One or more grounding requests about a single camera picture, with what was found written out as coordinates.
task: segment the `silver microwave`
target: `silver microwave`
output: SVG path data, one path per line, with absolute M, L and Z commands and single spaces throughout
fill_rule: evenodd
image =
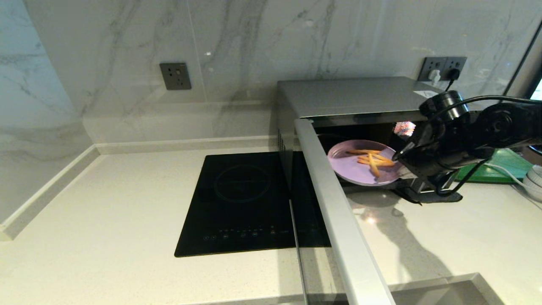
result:
M 397 123 L 426 120 L 418 107 L 439 92 L 406 77 L 278 83 L 278 147 L 292 192 L 307 303 L 395 304 L 346 199 L 348 185 L 335 175 L 326 150 L 348 138 L 401 145 L 393 132 Z M 310 198 L 314 211 L 307 211 Z M 329 300 L 321 293 L 321 283 L 311 278 L 311 246 L 328 249 L 344 294 Z

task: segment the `black glass cooktop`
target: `black glass cooktop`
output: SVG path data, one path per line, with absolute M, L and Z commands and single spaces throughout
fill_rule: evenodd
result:
M 277 152 L 205 157 L 176 257 L 295 247 Z

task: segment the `white countertop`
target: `white countertop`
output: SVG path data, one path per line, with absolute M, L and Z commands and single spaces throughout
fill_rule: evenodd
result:
M 302 300 L 295 249 L 173 256 L 204 156 L 256 151 L 268 149 L 100 156 L 0 243 L 0 303 Z
M 346 195 L 388 285 L 479 272 L 505 304 L 542 304 L 541 205 L 505 185 L 460 193 L 423 206 L 391 192 Z

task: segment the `marble backsplash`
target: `marble backsplash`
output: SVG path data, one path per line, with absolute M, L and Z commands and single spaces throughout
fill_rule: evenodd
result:
M 539 0 L 25 4 L 95 143 L 267 135 L 278 80 L 415 79 L 426 56 L 467 56 L 454 88 L 499 94 L 542 16 Z M 168 61 L 192 90 L 165 90 Z
M 0 223 L 92 145 L 20 0 L 0 1 Z

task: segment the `gray wall socket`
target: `gray wall socket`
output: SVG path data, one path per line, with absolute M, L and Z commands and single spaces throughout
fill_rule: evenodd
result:
M 431 81 L 429 72 L 435 69 L 440 70 L 440 80 L 450 80 L 448 77 L 450 70 L 459 69 L 462 71 L 465 62 L 467 62 L 466 57 L 426 57 L 418 75 L 418 81 Z
M 161 63 L 160 70 L 164 77 L 164 83 L 168 90 L 189 90 L 192 89 L 188 68 L 186 63 Z

